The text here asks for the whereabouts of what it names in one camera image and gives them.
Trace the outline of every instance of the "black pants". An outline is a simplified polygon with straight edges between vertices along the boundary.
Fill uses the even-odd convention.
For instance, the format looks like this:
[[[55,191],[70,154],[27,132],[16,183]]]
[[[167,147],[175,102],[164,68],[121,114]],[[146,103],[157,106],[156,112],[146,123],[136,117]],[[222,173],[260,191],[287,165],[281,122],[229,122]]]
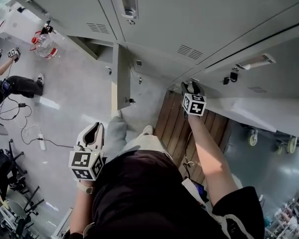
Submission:
[[[43,85],[40,81],[21,76],[11,76],[6,81],[10,84],[10,88],[5,91],[2,91],[2,81],[0,81],[0,104],[10,94],[23,95],[26,98],[33,98],[34,95],[42,96]]]
[[[43,85],[40,81],[34,81],[21,76],[10,76],[6,80],[10,84],[8,94],[23,95],[33,98],[34,95],[42,96]]]

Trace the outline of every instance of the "white sneaker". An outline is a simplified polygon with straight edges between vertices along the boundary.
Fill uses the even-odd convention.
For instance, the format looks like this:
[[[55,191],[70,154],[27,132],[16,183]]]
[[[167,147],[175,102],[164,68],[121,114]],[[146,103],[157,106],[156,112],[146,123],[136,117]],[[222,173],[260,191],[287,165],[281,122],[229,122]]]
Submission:
[[[42,85],[44,85],[44,75],[43,74],[39,74],[39,76],[38,76],[38,79],[37,79],[39,82],[41,82],[42,83]]]
[[[114,117],[122,118],[122,112],[121,112],[121,110],[112,111],[112,113],[111,113],[111,117],[112,117],[112,118],[114,118]]]
[[[153,135],[154,134],[154,127],[152,125],[147,125],[144,128],[143,133],[147,133],[149,135]]]

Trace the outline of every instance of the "gray locker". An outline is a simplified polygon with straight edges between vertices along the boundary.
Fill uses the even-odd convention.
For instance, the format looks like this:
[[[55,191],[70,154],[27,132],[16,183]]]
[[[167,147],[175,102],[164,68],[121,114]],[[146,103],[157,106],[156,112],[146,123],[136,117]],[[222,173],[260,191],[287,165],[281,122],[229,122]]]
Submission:
[[[114,42],[111,26],[98,0],[16,0],[66,35]]]
[[[126,42],[168,53],[192,65],[299,3],[299,0],[112,1]]]
[[[160,54],[135,44],[127,44],[133,61],[133,66],[138,73],[156,78],[165,85],[191,69],[183,61],[174,60],[166,54]]]
[[[237,82],[224,85],[231,72],[238,74]],[[299,26],[188,78],[199,80],[209,98],[299,99]]]

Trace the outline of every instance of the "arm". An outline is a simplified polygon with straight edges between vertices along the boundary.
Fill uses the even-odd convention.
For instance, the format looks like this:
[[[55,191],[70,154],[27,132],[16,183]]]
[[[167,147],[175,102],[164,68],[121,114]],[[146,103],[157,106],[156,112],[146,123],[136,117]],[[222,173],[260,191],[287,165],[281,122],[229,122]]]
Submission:
[[[87,187],[92,187],[94,181],[84,181],[81,183]],[[93,194],[87,194],[78,189],[75,199],[75,205],[71,214],[70,232],[83,234],[87,225],[92,223],[92,203]]]
[[[238,188],[223,153],[209,134],[200,117],[188,115],[188,122],[195,138],[210,201],[214,206],[221,198],[238,190]]]
[[[12,62],[15,60],[16,55],[12,58],[9,58],[8,61],[6,61],[3,65],[0,66],[0,75],[4,74],[5,71],[9,68],[9,66],[12,64]]]

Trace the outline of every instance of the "locker vent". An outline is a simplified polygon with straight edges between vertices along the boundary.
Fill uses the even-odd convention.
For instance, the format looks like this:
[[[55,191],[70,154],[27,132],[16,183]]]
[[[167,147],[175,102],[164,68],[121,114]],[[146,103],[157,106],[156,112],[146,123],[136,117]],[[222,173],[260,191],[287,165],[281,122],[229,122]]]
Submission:
[[[201,53],[200,51],[194,50],[185,45],[181,45],[177,52],[195,60],[199,59],[201,55],[203,55],[203,53]]]
[[[105,26],[105,25],[94,24],[94,23],[87,23],[87,25],[89,26],[89,28],[90,28],[93,32],[103,33],[103,34],[109,34],[109,32],[108,32],[108,30],[106,29],[106,26]]]
[[[266,90],[262,89],[261,87],[254,86],[254,87],[249,87],[248,89],[252,90],[253,92],[256,93],[267,93]]]

